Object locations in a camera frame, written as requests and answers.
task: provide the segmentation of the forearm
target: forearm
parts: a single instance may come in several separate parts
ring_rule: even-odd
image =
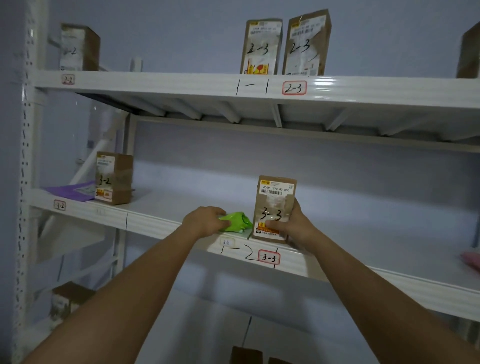
[[[26,359],[133,363],[196,237],[180,227],[125,268]]]
[[[381,363],[477,363],[478,352],[425,308],[316,232],[313,253]]]

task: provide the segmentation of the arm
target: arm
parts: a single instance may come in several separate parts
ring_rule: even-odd
[[[39,345],[24,364],[133,363],[193,244],[230,225],[199,207],[135,260]]]
[[[380,363],[480,363],[473,346],[317,230],[296,200],[290,221],[267,226],[315,255]]]

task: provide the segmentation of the green plastic bag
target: green plastic bag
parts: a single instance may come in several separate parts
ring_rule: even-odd
[[[220,231],[243,232],[245,229],[251,229],[252,223],[243,212],[234,212],[219,218],[220,220],[229,220],[232,224]]]

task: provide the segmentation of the purple plastic bag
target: purple plastic bag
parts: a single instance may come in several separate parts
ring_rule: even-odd
[[[95,181],[59,187],[44,187],[43,189],[55,196],[80,202],[93,200],[95,198]]]

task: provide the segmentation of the pink package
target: pink package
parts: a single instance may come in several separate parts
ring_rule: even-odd
[[[480,254],[474,252],[465,252],[460,255],[465,264],[468,264],[480,272]]]

